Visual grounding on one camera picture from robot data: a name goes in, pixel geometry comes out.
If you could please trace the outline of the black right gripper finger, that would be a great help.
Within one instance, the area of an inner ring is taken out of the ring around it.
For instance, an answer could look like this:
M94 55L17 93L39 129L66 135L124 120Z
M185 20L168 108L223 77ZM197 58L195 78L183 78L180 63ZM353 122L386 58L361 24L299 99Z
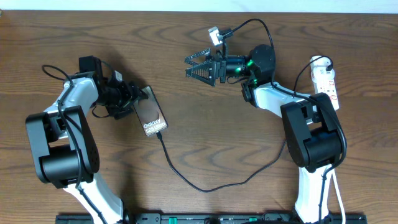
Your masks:
M195 59L196 58L200 58L200 57L203 57L204 61L196 62ZM186 64L189 64L189 65L192 65L192 66L196 66L196 65L199 65L199 64L207 63L211 59L212 59L211 49L205 49L205 50L197 52L197 53L195 53L193 55L189 55L189 56L185 57L184 62Z
M215 86L216 62L214 61L203 62L203 63L188 62L188 64L191 65L191 67L186 69L186 77L194 78L210 86Z

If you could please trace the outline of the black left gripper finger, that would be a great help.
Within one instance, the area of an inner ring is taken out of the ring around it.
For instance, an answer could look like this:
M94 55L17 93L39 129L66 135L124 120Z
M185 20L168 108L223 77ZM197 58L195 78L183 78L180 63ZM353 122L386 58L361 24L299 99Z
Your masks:
M134 109L131 108L131 106L128 106L127 108L123 108L123 109L115 109L115 112L113 114L113 118L115 120L119 120L122 118L125 118L126 116L132 114L134 112Z
M129 82L129 91L132 101L148 99L148 94L140 89L133 81Z

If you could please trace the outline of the Galaxy S25 Ultra smartphone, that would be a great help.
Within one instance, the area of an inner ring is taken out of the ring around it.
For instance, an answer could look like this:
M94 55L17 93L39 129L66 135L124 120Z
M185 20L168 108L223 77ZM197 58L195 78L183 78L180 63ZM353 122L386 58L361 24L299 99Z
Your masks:
M160 108L151 86L141 89L147 98L134 102L133 107L146 136L151 136L168 128L168 122Z

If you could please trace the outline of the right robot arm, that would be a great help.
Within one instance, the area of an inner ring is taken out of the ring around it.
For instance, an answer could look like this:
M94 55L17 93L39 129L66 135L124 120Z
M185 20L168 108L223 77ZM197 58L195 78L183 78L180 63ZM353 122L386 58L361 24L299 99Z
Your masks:
M248 55L228 55L227 47L185 58L186 76L215 86L242 78L245 101L282 118L285 140L299 168L295 214L300 223L329 223L327 191L335 167L346 155L346 140L326 93L298 94L274 80L275 50L261 44Z

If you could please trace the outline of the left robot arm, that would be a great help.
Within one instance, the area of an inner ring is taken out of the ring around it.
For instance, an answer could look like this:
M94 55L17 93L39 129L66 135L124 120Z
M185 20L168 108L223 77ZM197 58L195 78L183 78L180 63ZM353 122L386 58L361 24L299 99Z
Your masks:
M104 106L109 117L121 119L148 96L116 70L105 77L103 66L98 57L81 57L79 71L62 78L60 96L43 112L29 115L25 126L41 182L74 196L93 223L134 223L99 172L99 152L86 116L90 109Z

